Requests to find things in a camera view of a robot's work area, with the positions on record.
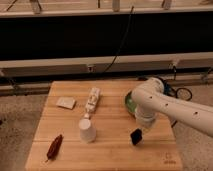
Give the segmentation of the translucent gripper end piece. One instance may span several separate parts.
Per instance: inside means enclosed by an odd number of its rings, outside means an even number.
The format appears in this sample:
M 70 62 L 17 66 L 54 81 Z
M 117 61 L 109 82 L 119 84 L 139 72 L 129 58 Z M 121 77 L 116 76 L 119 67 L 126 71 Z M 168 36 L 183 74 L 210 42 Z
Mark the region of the translucent gripper end piece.
M 144 115 L 138 111 L 135 112 L 136 122 L 143 131 L 149 131 L 156 121 L 156 115 Z

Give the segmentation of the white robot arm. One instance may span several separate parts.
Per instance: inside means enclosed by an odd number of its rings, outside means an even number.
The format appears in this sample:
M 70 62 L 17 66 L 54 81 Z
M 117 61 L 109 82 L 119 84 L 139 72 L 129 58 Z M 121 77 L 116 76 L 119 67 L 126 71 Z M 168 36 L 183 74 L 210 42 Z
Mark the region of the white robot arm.
M 162 113 L 213 137 L 213 107 L 167 96 L 164 90 L 163 81 L 155 77 L 132 90 L 135 118 L 142 127 L 149 128 L 155 121 L 155 114 Z

